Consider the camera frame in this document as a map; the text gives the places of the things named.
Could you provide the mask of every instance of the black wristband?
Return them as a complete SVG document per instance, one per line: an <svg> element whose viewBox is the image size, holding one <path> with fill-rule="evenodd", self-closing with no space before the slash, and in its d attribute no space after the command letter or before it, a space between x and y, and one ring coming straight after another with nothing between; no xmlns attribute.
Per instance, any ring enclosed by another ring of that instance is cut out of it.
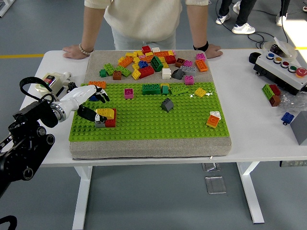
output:
<svg viewBox="0 0 307 230"><path fill-rule="evenodd" d="M206 52L206 50L208 49L208 47L209 47L208 41L207 41L207 43L206 43L204 46L202 46L202 47L200 47L200 48L196 48L195 46L193 46L194 50L201 50L201 51L203 51L203 52Z"/></svg>

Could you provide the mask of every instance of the green lego brick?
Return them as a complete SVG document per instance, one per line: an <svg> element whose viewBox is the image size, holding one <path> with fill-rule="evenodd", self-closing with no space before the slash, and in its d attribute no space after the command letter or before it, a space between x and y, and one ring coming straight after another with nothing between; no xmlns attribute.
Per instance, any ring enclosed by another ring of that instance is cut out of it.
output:
<svg viewBox="0 0 307 230"><path fill-rule="evenodd" d="M173 96L176 96L176 95L179 95L181 93L188 92L188 91L189 91L189 89L184 84L171 87L171 93L172 93Z"/></svg>
<svg viewBox="0 0 307 230"><path fill-rule="evenodd" d="M106 69L106 72L109 76L113 75L114 67L110 63L104 64L104 68Z"/></svg>
<svg viewBox="0 0 307 230"><path fill-rule="evenodd" d="M167 85L163 85L162 86L162 94L163 95L168 95L168 86Z"/></svg>
<svg viewBox="0 0 307 230"><path fill-rule="evenodd" d="M115 70L121 71L121 75L123 75L124 77L128 77L131 74L131 71L129 69L126 69L122 66L117 66Z"/></svg>
<svg viewBox="0 0 307 230"><path fill-rule="evenodd" d="M99 71L99 76L102 77L102 78L105 78L106 77L106 70L105 69L101 69Z"/></svg>
<svg viewBox="0 0 307 230"><path fill-rule="evenodd" d="M272 89L270 88L269 84L265 84L264 87L262 88L262 91L268 100L275 95Z"/></svg>
<svg viewBox="0 0 307 230"><path fill-rule="evenodd" d="M142 93L143 95L161 94L160 84L143 84Z"/></svg>
<svg viewBox="0 0 307 230"><path fill-rule="evenodd" d="M156 72L160 72L163 68L163 64L157 56L154 56L150 63Z"/></svg>
<svg viewBox="0 0 307 230"><path fill-rule="evenodd" d="M170 84L170 88L180 84ZM142 84L108 84L107 103L87 101L83 105L95 110L116 108L115 128L96 128L94 122L85 120L74 113L69 141L144 140L171 138L228 137L224 114L213 82L189 85L189 92L198 88L208 93L202 98L193 93L172 95L143 95ZM123 91L133 88L134 100L126 100ZM174 108L167 112L161 102L170 98ZM217 127L210 128L206 122L211 111L219 111L221 120Z"/></svg>

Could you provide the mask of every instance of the white sweater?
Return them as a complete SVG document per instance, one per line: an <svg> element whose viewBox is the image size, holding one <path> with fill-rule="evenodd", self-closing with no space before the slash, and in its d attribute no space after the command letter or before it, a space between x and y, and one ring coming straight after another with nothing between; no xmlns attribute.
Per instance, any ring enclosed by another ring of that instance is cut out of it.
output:
<svg viewBox="0 0 307 230"><path fill-rule="evenodd" d="M208 5L209 0L185 0L187 5ZM182 11L180 0L85 0L89 8L106 9L105 20L124 36L155 42L176 30Z"/></svg>

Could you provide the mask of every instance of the bracelet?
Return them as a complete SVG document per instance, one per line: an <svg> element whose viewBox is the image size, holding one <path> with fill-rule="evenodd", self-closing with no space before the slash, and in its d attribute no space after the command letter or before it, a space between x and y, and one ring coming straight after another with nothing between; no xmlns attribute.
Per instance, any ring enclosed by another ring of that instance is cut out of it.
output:
<svg viewBox="0 0 307 230"><path fill-rule="evenodd" d="M94 49L91 52L84 51L83 48L81 47L81 43L79 44L79 50L86 55L91 55L91 53L94 51Z"/></svg>
<svg viewBox="0 0 307 230"><path fill-rule="evenodd" d="M201 50L203 52L206 52L206 50L208 49L209 47L209 43L207 41L207 43L203 46L203 47L200 47L200 48L196 48L195 46L193 46L194 50Z"/></svg>

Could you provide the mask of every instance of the table top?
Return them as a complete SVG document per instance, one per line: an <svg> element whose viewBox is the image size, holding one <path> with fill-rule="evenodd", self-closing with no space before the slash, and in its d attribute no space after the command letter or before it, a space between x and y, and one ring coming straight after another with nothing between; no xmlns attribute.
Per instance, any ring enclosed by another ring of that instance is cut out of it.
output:
<svg viewBox="0 0 307 230"><path fill-rule="evenodd" d="M120 159L74 161L69 151L69 131L72 114L63 123L47 128L56 143L42 163L45 167L58 166L98 166L127 164L172 164L206 162L244 162L306 160L307 146L299 146L290 125L284 126L281 118L286 111L271 107L262 92L262 87L272 84L265 78L255 75L253 64L248 62L255 49L226 49L223 55L209 60L214 84L219 95L224 116L231 136L232 149L227 156L171 159ZM89 58L73 60L63 58L63 51L49 51L36 72L42 78L47 72L72 73L73 81L83 83ZM29 92L39 96L30 86ZM22 108L30 104L26 97Z"/></svg>

